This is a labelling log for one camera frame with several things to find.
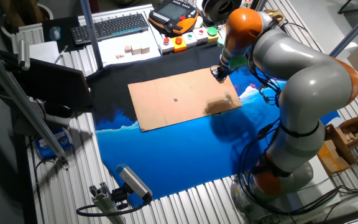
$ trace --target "cable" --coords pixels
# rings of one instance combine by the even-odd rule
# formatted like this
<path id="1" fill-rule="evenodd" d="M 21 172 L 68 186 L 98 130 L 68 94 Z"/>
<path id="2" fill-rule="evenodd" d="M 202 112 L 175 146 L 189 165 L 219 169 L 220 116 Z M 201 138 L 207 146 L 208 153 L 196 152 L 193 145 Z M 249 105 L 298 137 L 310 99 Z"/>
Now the cable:
<path id="1" fill-rule="evenodd" d="M 33 147 L 32 147 L 32 144 L 29 144 L 29 146 L 31 147 L 32 165 L 33 165 L 34 170 L 35 170 L 34 149 L 33 149 Z M 36 171 L 34 172 L 34 178 L 35 178 L 35 186 L 36 186 L 36 189 L 37 189 L 38 201 L 39 201 L 39 204 L 40 204 L 42 223 L 45 224 L 44 211 L 42 210 L 42 203 L 41 203 L 40 187 L 39 187 L 39 185 L 38 185 L 38 175 L 37 175 L 37 172 L 36 172 Z"/>
<path id="2" fill-rule="evenodd" d="M 55 159 L 55 158 L 53 157 L 53 158 L 48 158 L 48 159 L 43 159 L 43 160 L 41 160 L 41 161 L 35 166 L 35 169 L 34 169 L 35 172 L 37 171 L 38 166 L 41 165 L 42 163 L 51 162 L 51 163 L 55 164 L 54 161 L 51 161 L 51 160 L 53 160 L 53 159 Z"/>
<path id="3" fill-rule="evenodd" d="M 288 215 L 289 215 L 290 218 L 292 219 L 292 222 L 293 222 L 294 224 L 296 224 L 296 221 L 295 221 L 295 219 L 293 219 L 292 215 L 291 215 L 291 214 L 288 214 Z"/>
<path id="4" fill-rule="evenodd" d="M 4 62 L 6 63 L 9 63 L 10 65 L 12 65 L 13 67 L 17 67 L 19 69 L 22 69 L 22 67 L 18 64 L 18 63 L 15 63 L 15 62 L 12 62 L 6 58 L 3 58 L 2 56 L 0 56 L 0 59 L 3 60 Z"/>
<path id="5" fill-rule="evenodd" d="M 314 42 L 314 44 L 317 46 L 318 50 L 319 50 L 320 52 L 323 52 L 323 51 L 320 49 L 320 47 L 319 47 L 319 45 L 317 44 L 317 42 L 314 40 L 313 36 L 309 33 L 309 31 L 308 31 L 306 28 L 304 28 L 304 27 L 301 26 L 301 25 L 298 25 L 298 24 L 289 22 L 289 21 L 286 20 L 286 19 L 282 22 L 282 24 L 281 24 L 280 27 L 284 27 L 285 25 L 296 26 L 296 27 L 301 28 L 301 29 L 303 29 L 304 31 L 306 31 L 306 33 L 308 33 L 308 35 L 310 36 L 311 40 L 312 40 L 312 41 Z"/>
<path id="6" fill-rule="evenodd" d="M 324 219 L 323 223 L 325 223 L 325 222 L 327 221 L 327 218 L 328 218 L 329 214 L 331 214 L 331 212 L 334 210 L 334 208 L 336 207 L 336 205 L 339 205 L 339 203 L 341 203 L 341 202 L 336 203 L 336 204 L 329 210 L 329 212 L 328 212 L 326 218 Z"/>
<path id="7" fill-rule="evenodd" d="M 116 216 L 116 215 L 125 215 L 131 212 L 136 212 L 140 209 L 142 209 L 144 206 L 148 205 L 148 203 L 144 202 L 141 206 L 136 207 L 136 208 L 132 208 L 126 211 L 121 211 L 121 212 L 109 212 L 109 213 L 85 213 L 85 212 L 81 212 L 84 209 L 88 209 L 88 208 L 96 208 L 96 205 L 86 205 L 84 207 L 78 208 L 76 210 L 77 215 L 81 215 L 84 217 L 108 217 L 108 216 Z"/>
<path id="8" fill-rule="evenodd" d="M 271 132 L 274 132 L 276 131 L 278 128 L 275 128 L 274 130 L 271 130 L 269 131 L 268 133 L 266 133 L 264 136 L 270 134 Z M 305 213 L 308 213 L 316 208 L 318 208 L 319 206 L 329 202 L 330 200 L 332 200 L 339 192 L 340 193 L 344 193 L 344 194 L 358 194 L 358 189 L 350 189 L 344 185 L 340 185 L 338 187 L 336 187 L 335 189 L 332 189 L 330 190 L 329 192 L 327 192 L 326 194 L 320 196 L 319 198 L 317 198 L 315 201 L 299 208 L 299 209 L 296 209 L 294 211 L 291 211 L 291 212 L 286 212 L 286 211 L 283 211 L 281 209 L 278 209 L 270 204 L 267 204 L 265 203 L 264 201 L 260 200 L 259 198 L 257 198 L 251 191 L 248 183 L 250 182 L 250 175 L 251 173 L 249 172 L 248 173 L 248 177 L 247 177 L 247 181 L 244 181 L 244 185 L 243 185 L 243 181 L 241 180 L 242 178 L 242 174 L 245 172 L 245 168 L 246 168 L 246 165 L 242 166 L 242 161 L 247 161 L 247 156 L 248 156 L 248 153 L 250 151 L 250 149 L 252 148 L 252 146 L 255 144 L 257 139 L 251 141 L 250 143 L 248 143 L 248 145 L 246 145 L 244 147 L 244 150 L 241 152 L 241 155 L 240 155 L 240 163 L 239 163 L 239 173 L 238 173 L 238 176 L 239 176 L 239 183 L 240 183 L 240 186 L 241 186 L 241 189 L 244 191 L 244 193 L 247 195 L 247 197 L 255 202 L 257 205 L 261 206 L 262 208 L 264 209 L 267 209 L 268 211 L 272 212 L 272 213 L 276 213 L 276 214 L 279 214 L 279 215 L 302 215 L 302 214 L 305 214 Z"/>
<path id="9" fill-rule="evenodd" d="M 260 77 L 260 75 L 257 73 L 256 71 L 256 65 L 254 63 L 254 50 L 255 50 L 255 45 L 258 42 L 258 40 L 268 31 L 274 29 L 277 25 L 279 24 L 278 20 L 274 19 L 272 20 L 269 25 L 266 27 L 266 29 L 264 31 L 262 31 L 258 37 L 255 39 L 254 43 L 252 44 L 250 50 L 248 51 L 248 68 L 250 73 L 256 77 L 256 79 L 261 82 L 262 86 L 261 87 L 269 87 L 270 89 L 272 89 L 276 95 L 274 96 L 274 100 L 275 100 L 275 105 L 277 107 L 279 107 L 279 97 L 281 94 L 281 89 L 280 89 L 280 85 L 275 81 L 273 82 L 264 72 L 262 72 L 262 77 Z M 261 91 L 261 89 L 259 90 L 259 93 L 264 97 L 265 101 L 267 101 L 267 103 L 269 103 L 270 98 L 266 97 L 263 92 Z"/>

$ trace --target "emergency stop button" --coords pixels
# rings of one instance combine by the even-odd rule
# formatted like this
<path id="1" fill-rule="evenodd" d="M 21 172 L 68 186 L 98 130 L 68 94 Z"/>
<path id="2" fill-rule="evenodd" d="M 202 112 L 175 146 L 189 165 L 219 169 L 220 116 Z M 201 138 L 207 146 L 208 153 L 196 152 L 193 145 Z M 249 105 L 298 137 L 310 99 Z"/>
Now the emergency stop button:
<path id="1" fill-rule="evenodd" d="M 169 38 L 166 37 L 166 38 L 164 38 L 164 45 L 168 45 L 168 44 L 169 44 Z"/>
<path id="2" fill-rule="evenodd" d="M 182 39 L 180 37 L 177 37 L 177 39 L 175 40 L 175 43 L 177 45 L 181 45 Z"/>

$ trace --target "black cable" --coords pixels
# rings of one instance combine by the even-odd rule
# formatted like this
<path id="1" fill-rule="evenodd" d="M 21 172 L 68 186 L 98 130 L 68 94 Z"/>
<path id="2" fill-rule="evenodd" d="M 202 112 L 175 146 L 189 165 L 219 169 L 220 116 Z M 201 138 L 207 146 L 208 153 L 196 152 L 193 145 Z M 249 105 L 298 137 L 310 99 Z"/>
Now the black cable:
<path id="1" fill-rule="evenodd" d="M 41 160 L 41 161 L 35 166 L 35 171 L 34 171 L 34 172 L 37 171 L 38 166 L 41 165 L 42 163 L 51 162 L 51 163 L 54 164 L 55 162 L 54 162 L 54 161 L 51 161 L 51 160 L 53 160 L 53 159 L 55 159 L 55 158 L 53 157 L 53 158 L 48 158 L 48 159 L 43 159 L 43 160 Z"/>
<path id="2" fill-rule="evenodd" d="M 6 58 L 3 58 L 2 56 L 0 56 L 0 59 L 3 60 L 3 61 L 6 62 L 6 63 L 11 64 L 11 65 L 14 66 L 14 67 L 17 67 L 17 68 L 19 68 L 19 69 L 22 69 L 22 67 L 21 67 L 18 63 L 12 62 L 12 61 L 10 61 L 10 60 L 8 60 L 8 59 L 6 59 Z"/>
<path id="3" fill-rule="evenodd" d="M 34 158 L 34 149 L 32 147 L 32 144 L 29 144 L 29 146 L 31 147 L 31 154 L 32 154 L 32 165 L 33 168 L 35 170 L 35 158 Z M 40 204 L 40 211 L 41 211 L 41 217 L 42 217 L 42 223 L 45 224 L 45 218 L 44 218 L 44 211 L 42 210 L 42 203 L 41 203 L 41 194 L 40 194 L 40 187 L 38 185 L 38 175 L 37 172 L 34 172 L 34 179 L 35 179 L 35 186 L 37 189 L 37 196 L 38 196 L 38 202 Z"/>
<path id="4" fill-rule="evenodd" d="M 279 107 L 279 97 L 280 97 L 280 94 L 281 94 L 281 89 L 280 89 L 280 85 L 277 83 L 277 82 L 273 82 L 264 72 L 262 72 L 262 76 L 263 77 L 260 77 L 259 74 L 257 73 L 256 71 L 256 65 L 254 63 L 254 50 L 255 50 L 255 45 L 256 43 L 258 42 L 258 40 L 268 31 L 274 29 L 277 25 L 278 25 L 278 20 L 274 19 L 272 20 L 269 25 L 266 27 L 266 29 L 264 31 L 262 31 L 260 33 L 260 35 L 258 35 L 258 37 L 255 39 L 254 43 L 252 44 L 249 52 L 248 52 L 248 68 L 249 68 L 249 71 L 250 73 L 256 77 L 256 79 L 261 82 L 262 86 L 265 86 L 265 87 L 269 87 L 271 88 L 275 93 L 275 105 L 277 107 Z"/>
<path id="5" fill-rule="evenodd" d="M 336 176 L 339 177 L 341 174 L 342 174 L 342 172 L 336 174 Z M 332 176 L 328 177 L 328 178 L 325 179 L 325 180 L 322 180 L 321 182 L 319 182 L 319 183 L 317 183 L 317 184 L 314 184 L 314 185 L 309 186 L 309 187 L 304 187 L 304 188 L 299 189 L 299 190 L 297 190 L 297 191 L 301 191 L 301 190 L 305 190 L 305 189 L 309 189 L 309 188 L 312 188 L 312 187 L 319 186 L 319 185 L 321 185 L 322 183 L 324 183 L 324 182 L 326 182 L 327 180 L 329 180 L 330 178 L 332 178 Z"/>
<path id="6" fill-rule="evenodd" d="M 292 216 L 292 215 L 302 215 L 302 214 L 305 214 L 305 213 L 307 213 L 307 212 L 310 212 L 310 211 L 312 211 L 312 210 L 318 208 L 319 206 L 321 206 L 321 205 L 327 203 L 328 201 L 332 200 L 332 199 L 337 195 L 337 193 L 340 192 L 341 189 L 347 190 L 347 192 L 344 192 L 345 194 L 356 194 L 356 193 L 358 193 L 358 189 L 349 189 L 349 188 L 346 187 L 346 186 L 340 185 L 340 186 L 336 187 L 335 189 L 332 189 L 332 190 L 329 191 L 328 193 L 326 193 L 326 194 L 320 196 L 317 200 L 315 200 L 315 201 L 313 201 L 313 202 L 311 202 L 311 203 L 309 203 L 309 204 L 307 204 L 307 205 L 305 205 L 305 206 L 303 206 L 303 207 L 301 207 L 301 208 L 299 208 L 299 209 L 297 209 L 297 210 L 294 210 L 294 211 L 292 211 L 292 212 L 285 212 L 285 211 L 283 211 L 283 210 L 281 210 L 281 209 L 278 209 L 278 208 L 276 208 L 276 207 L 274 207 L 274 206 L 271 206 L 271 205 L 265 203 L 264 201 L 259 200 L 259 199 L 252 193 L 250 187 L 248 186 L 248 183 L 250 182 L 250 173 L 248 173 L 248 179 L 247 179 L 247 181 L 244 181 L 244 185 L 245 185 L 245 187 L 246 187 L 246 190 L 244 189 L 244 186 L 243 186 L 243 183 L 242 183 L 242 180 L 241 180 L 242 174 L 243 174 L 244 171 L 245 171 L 245 170 L 244 170 L 244 169 L 245 169 L 245 166 L 244 166 L 243 171 L 241 172 L 241 167 L 242 167 L 241 162 L 243 161 L 243 160 L 242 160 L 242 156 L 244 155 L 244 152 L 246 152 L 245 158 L 244 158 L 244 161 L 246 161 L 246 160 L 247 160 L 247 155 L 248 155 L 249 149 L 254 145 L 255 142 L 256 142 L 256 140 L 253 140 L 253 141 L 250 142 L 248 145 L 246 145 L 245 148 L 244 148 L 244 150 L 243 150 L 242 153 L 241 153 L 241 156 L 240 156 L 241 161 L 240 161 L 240 163 L 239 163 L 239 174 L 238 174 L 238 176 L 239 176 L 239 181 L 240 181 L 239 183 L 240 183 L 240 185 L 241 185 L 242 190 L 244 191 L 244 193 L 248 196 L 248 198 L 249 198 L 251 201 L 255 202 L 256 204 L 260 205 L 262 208 L 267 209 L 267 210 L 269 210 L 269 211 L 272 212 L 272 213 L 277 213 L 277 214 L 279 214 L 279 215 L 291 215 L 291 216 Z"/>
<path id="7" fill-rule="evenodd" d="M 329 216 L 329 214 L 331 214 L 331 212 L 334 210 L 334 208 L 336 207 L 336 205 L 339 205 L 340 202 L 336 203 L 328 212 L 326 218 L 324 219 L 323 223 L 325 223 L 327 221 L 327 218 Z"/>
<path id="8" fill-rule="evenodd" d="M 318 50 L 319 50 L 320 52 L 323 52 L 323 51 L 320 49 L 320 47 L 318 46 L 317 42 L 314 40 L 313 36 L 309 33 L 309 31 L 308 31 L 306 28 L 304 28 L 304 27 L 301 26 L 301 25 L 295 24 L 295 23 L 293 23 L 293 22 L 289 22 L 289 21 L 286 20 L 286 19 L 285 19 L 285 21 L 281 24 L 280 27 L 284 27 L 285 25 L 296 26 L 296 27 L 301 28 L 301 29 L 303 29 L 304 31 L 306 31 L 306 33 L 310 36 L 311 40 L 312 40 L 312 41 L 314 42 L 314 44 L 317 46 Z"/>
<path id="9" fill-rule="evenodd" d="M 299 26 L 297 24 L 292 24 L 292 23 L 288 23 L 287 21 L 287 24 L 290 24 L 291 26 Z M 279 107 L 279 96 L 280 96 L 280 93 L 281 93 L 281 89 L 278 85 L 277 82 L 273 82 L 271 79 L 269 79 L 269 77 L 262 72 L 261 75 L 259 75 L 256 71 L 256 66 L 255 66 L 255 63 L 254 63 L 254 56 L 253 56 L 253 53 L 254 53 L 254 49 L 255 49 L 255 44 L 257 43 L 257 41 L 260 39 L 260 37 L 262 37 L 266 32 L 268 32 L 269 30 L 273 29 L 274 27 L 276 27 L 278 25 L 278 21 L 277 20 L 273 20 L 269 25 L 268 27 L 256 38 L 255 42 L 253 43 L 252 47 L 250 48 L 249 50 L 249 53 L 248 53 L 248 67 L 249 67 L 249 70 L 250 70 L 250 73 L 256 77 L 256 79 L 258 81 L 260 81 L 262 83 L 262 86 L 265 86 L 265 87 L 269 87 L 271 88 L 275 93 L 276 95 L 274 97 L 266 97 L 264 96 L 263 94 L 263 91 L 260 90 L 260 93 L 262 96 L 264 96 L 265 100 L 269 101 L 271 100 L 272 98 L 274 98 L 275 100 L 275 104 L 277 107 Z M 251 141 L 250 143 L 248 143 L 242 150 L 241 152 L 241 155 L 240 155 L 240 161 L 239 161 L 239 168 L 238 168 L 238 177 L 239 177 L 239 183 L 240 183 L 240 186 L 241 186 L 241 189 L 243 190 L 243 192 L 245 193 L 245 195 L 247 196 L 247 198 L 256 203 L 257 205 L 261 206 L 262 208 L 272 212 L 272 213 L 276 213 L 278 215 L 289 215 L 291 217 L 291 219 L 293 221 L 295 221 L 292 216 L 294 215 L 302 215 L 302 214 L 305 214 L 305 213 L 308 213 L 310 211 L 313 211 L 314 209 L 318 208 L 319 206 L 329 202 L 330 200 L 332 200 L 339 192 L 340 193 L 344 193 L 344 194 L 358 194 L 358 189 L 350 189 L 344 185 L 340 185 L 340 186 L 337 186 L 335 187 L 334 189 L 330 190 L 329 192 L 325 193 L 324 195 L 320 196 L 319 198 L 317 198 L 315 201 L 313 202 L 310 202 L 309 204 L 301 207 L 301 208 L 298 208 L 294 211 L 291 211 L 291 212 L 286 212 L 286 211 L 283 211 L 282 209 L 279 209 L 277 207 L 274 207 L 266 202 L 264 202 L 263 200 L 259 199 L 256 195 L 254 195 L 250 189 L 250 186 L 249 186 L 249 182 L 250 182 L 250 175 L 251 175 L 251 172 L 248 173 L 248 176 L 247 176 L 247 180 L 245 180 L 245 177 L 243 176 L 244 175 L 244 172 L 245 172 L 245 169 L 246 169 L 246 166 L 247 164 L 249 163 L 249 161 L 247 160 L 248 158 L 248 153 L 250 151 L 250 149 L 252 148 L 252 146 L 259 140 L 263 139 L 266 137 L 266 135 L 270 134 L 271 132 L 274 132 L 276 131 L 278 128 L 275 128 L 271 131 L 269 131 L 272 126 L 274 125 L 274 123 L 272 124 L 269 124 L 270 127 L 264 127 L 262 129 L 265 129 L 265 128 L 269 128 L 268 131 L 262 131 L 263 132 L 263 135 L 261 135 L 259 133 L 259 135 L 253 140 Z M 328 179 L 326 180 L 323 180 L 322 182 L 316 184 L 316 185 L 319 185 L 319 184 L 322 184 L 323 182 L 327 181 Z"/>
<path id="10" fill-rule="evenodd" d="M 136 208 L 132 208 L 126 211 L 120 211 L 120 212 L 109 212 L 109 213 L 85 213 L 81 212 L 81 210 L 88 209 L 88 208 L 96 208 L 96 205 L 86 205 L 81 208 L 77 208 L 76 212 L 77 215 L 81 215 L 84 217 L 109 217 L 109 216 L 116 216 L 116 215 L 125 215 L 131 212 L 136 212 L 140 209 L 142 209 L 144 206 L 146 206 L 148 203 L 143 203 L 141 206 L 138 206 Z"/>
<path id="11" fill-rule="evenodd" d="M 296 221 L 295 221 L 295 219 L 293 219 L 292 215 L 289 214 L 289 216 L 290 216 L 290 218 L 292 219 L 292 222 L 293 222 L 294 224 L 296 224 Z"/>

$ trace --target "white box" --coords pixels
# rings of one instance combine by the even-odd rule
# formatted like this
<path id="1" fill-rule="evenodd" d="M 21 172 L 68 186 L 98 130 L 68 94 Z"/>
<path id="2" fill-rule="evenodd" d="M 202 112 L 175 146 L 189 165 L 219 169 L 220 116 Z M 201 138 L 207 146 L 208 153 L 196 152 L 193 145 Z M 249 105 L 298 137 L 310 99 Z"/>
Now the white box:
<path id="1" fill-rule="evenodd" d="M 194 36 L 197 39 L 197 45 L 204 43 L 206 44 L 208 42 L 208 33 L 205 28 L 199 28 L 193 30 Z"/>
<path id="2" fill-rule="evenodd" d="M 182 35 L 183 40 L 186 43 L 186 48 L 190 49 L 192 47 L 196 47 L 197 39 L 193 32 L 187 32 L 186 34 Z"/>
<path id="3" fill-rule="evenodd" d="M 168 44 L 165 45 L 164 44 L 164 36 L 162 36 L 162 39 L 160 39 L 159 41 L 157 41 L 158 44 L 158 48 L 160 49 L 161 54 L 169 54 L 170 52 L 173 52 L 173 43 L 171 38 L 168 38 Z"/>

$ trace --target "table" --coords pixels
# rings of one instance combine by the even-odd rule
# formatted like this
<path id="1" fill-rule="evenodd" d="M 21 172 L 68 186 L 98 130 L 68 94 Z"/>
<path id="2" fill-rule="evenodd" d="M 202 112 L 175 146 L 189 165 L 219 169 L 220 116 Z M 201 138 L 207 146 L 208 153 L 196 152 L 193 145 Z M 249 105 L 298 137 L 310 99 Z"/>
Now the table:
<path id="1" fill-rule="evenodd" d="M 279 9 L 289 22 L 297 23 L 303 27 L 305 26 L 287 0 L 269 0 L 265 7 L 268 9 Z M 129 13 L 137 12 L 147 16 L 151 10 L 152 6 L 146 5 L 111 12 L 102 12 L 95 14 L 94 20 L 97 22 L 97 20 L 103 20 L 108 17 L 125 16 Z M 83 17 L 79 17 L 81 25 L 84 24 L 84 21 Z M 287 27 L 287 32 L 294 39 L 314 49 L 318 49 L 317 43 L 315 43 L 306 32 L 303 32 L 299 28 Z M 145 35 L 152 35 L 156 41 L 162 40 L 162 36 L 152 27 Z M 35 24 L 19 28 L 19 33 L 12 37 L 14 51 L 16 51 L 16 43 L 21 39 L 25 39 L 30 45 L 42 43 L 44 41 L 42 25 Z M 150 54 L 150 56 L 158 57 L 159 55 Z M 93 57 L 92 46 L 90 45 L 86 46 L 83 50 L 65 53 L 62 63 L 64 66 L 82 70 L 85 76 L 96 71 L 96 62 Z M 344 119 L 358 116 L 358 100 L 340 109 L 339 114 Z M 100 182 L 105 181 L 110 189 L 118 187 L 115 180 L 109 175 L 109 172 L 101 162 L 96 135 L 94 133 L 92 115 L 89 113 L 78 114 L 70 121 L 69 131 L 75 145 L 72 150 L 67 151 L 70 168 L 68 170 L 62 169 L 59 162 L 56 165 L 48 162 L 39 167 L 37 176 L 40 180 L 40 200 L 37 196 L 37 189 L 34 184 L 34 164 L 39 162 L 39 158 L 33 151 L 30 149 L 27 150 L 37 219 L 40 223 L 42 222 L 42 208 L 46 223 L 109 223 L 107 218 L 79 217 L 75 213 L 76 208 L 91 204 L 91 194 L 88 190 L 90 185 L 98 185 Z M 353 153 L 355 157 L 358 154 L 358 152 L 355 151 Z M 311 163 L 315 170 L 321 170 L 322 167 L 317 158 L 312 159 Z M 145 207 L 138 212 L 124 215 L 124 218 L 127 223 L 245 223 L 246 221 L 234 208 L 230 198 L 232 178 L 233 176 L 214 180 L 186 191 L 154 200 L 151 206 Z M 343 173 L 341 177 L 332 178 L 332 182 L 327 181 L 314 190 L 326 192 L 331 190 L 334 185 L 339 184 L 358 188 L 358 163 Z M 307 200 L 310 194 L 291 194 L 289 197 L 291 202 L 296 205 L 303 203 L 302 200 Z M 330 204 L 343 199 L 344 197 L 338 195 Z M 352 200 L 347 200 L 340 204 L 340 206 L 345 206 L 351 203 Z M 308 213 L 301 217 L 294 218 L 297 223 L 307 222 L 318 215 L 323 215 L 321 211 L 326 207 L 327 205 L 322 206 L 314 213 Z M 288 217 L 269 215 L 262 219 L 262 222 L 291 223 L 292 221 Z"/>

